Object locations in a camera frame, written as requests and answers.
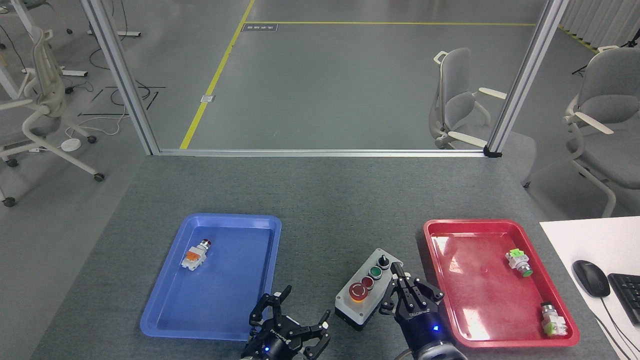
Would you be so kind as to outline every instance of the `glass partition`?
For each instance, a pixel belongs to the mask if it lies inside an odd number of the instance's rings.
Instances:
[[[547,5],[142,3],[102,2],[160,151],[311,154],[481,152]]]

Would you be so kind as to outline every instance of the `gray tabletop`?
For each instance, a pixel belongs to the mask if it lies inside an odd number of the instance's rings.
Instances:
[[[32,358],[238,359],[243,342],[150,338],[138,325],[182,219],[199,212],[281,219],[273,291],[292,285],[284,313],[302,324],[333,310],[335,294],[376,247],[434,281],[421,233],[427,220],[510,218],[527,231],[580,342],[460,349],[470,359],[617,358],[500,159],[169,156],[144,161]],[[329,323],[320,359],[393,359],[406,349],[391,316],[374,316],[362,332],[336,316]]]

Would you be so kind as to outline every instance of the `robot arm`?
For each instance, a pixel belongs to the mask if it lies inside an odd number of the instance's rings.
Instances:
[[[438,314],[444,293],[428,282],[411,279],[400,263],[393,263],[391,272],[379,312],[394,315],[414,360],[467,360]],[[397,304],[392,300],[395,294]]]
[[[301,326],[296,320],[282,314],[280,304],[289,296],[291,285],[281,293],[264,294],[249,315],[249,324],[259,327],[253,330],[241,356],[243,360],[291,360],[301,353],[308,360],[316,360],[329,344],[331,336],[326,322],[331,314],[324,312],[317,325]],[[271,307],[273,317],[262,321],[262,313]],[[304,342],[318,339],[314,346],[304,346]]]

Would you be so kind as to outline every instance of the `computer mouse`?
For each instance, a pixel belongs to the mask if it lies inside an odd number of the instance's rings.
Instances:
[[[573,272],[585,291],[592,297],[605,297],[611,293],[607,276],[595,264],[578,260],[573,263]]]

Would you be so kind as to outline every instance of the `push button component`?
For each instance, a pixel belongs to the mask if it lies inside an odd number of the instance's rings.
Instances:
[[[378,259],[378,266],[382,269],[382,270],[386,270],[388,268],[391,267],[391,261],[389,261],[389,259],[387,259],[386,255],[382,255],[380,256],[380,258]]]
[[[380,280],[382,277],[382,269],[378,266],[372,266],[369,269],[369,276],[374,280]]]
[[[355,302],[362,302],[368,294],[369,290],[361,282],[354,282],[349,287],[349,295]]]
[[[371,291],[371,289],[373,289],[373,279],[371,276],[363,277],[360,282],[365,286],[365,288],[367,288],[367,290]]]

